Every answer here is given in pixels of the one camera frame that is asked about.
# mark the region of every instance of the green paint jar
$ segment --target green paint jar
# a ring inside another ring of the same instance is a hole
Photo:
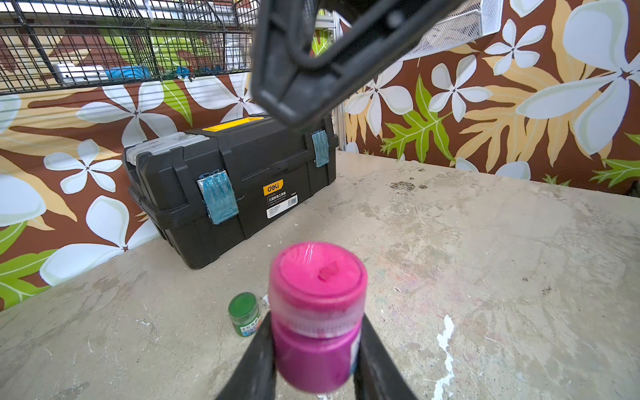
[[[229,318],[240,336],[251,336],[260,328],[260,307],[253,293],[238,294],[229,303]]]

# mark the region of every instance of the deli logo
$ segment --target deli logo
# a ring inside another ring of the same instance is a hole
[[[262,190],[265,196],[268,196],[272,193],[276,193],[278,190],[282,189],[284,186],[284,180],[280,179],[278,182],[270,183],[267,186],[263,186]]]

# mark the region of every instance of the green jar lid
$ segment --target green jar lid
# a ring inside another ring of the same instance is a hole
[[[258,301],[253,293],[238,294],[229,303],[229,316],[236,321],[242,321],[252,316],[258,307]]]

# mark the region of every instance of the barcode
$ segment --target barcode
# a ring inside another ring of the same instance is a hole
[[[293,207],[296,204],[298,204],[298,196],[297,195],[293,196],[290,199],[288,199],[286,202],[282,202],[282,203],[276,204],[273,207],[267,209],[267,218],[271,218],[273,216],[276,216],[276,215],[280,214],[281,212],[290,209],[291,207]]]

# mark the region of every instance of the pink jar lid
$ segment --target pink jar lid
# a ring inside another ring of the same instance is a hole
[[[271,265],[272,318],[307,337],[336,337],[356,328],[364,315],[366,290],[362,261],[334,244],[294,244]]]

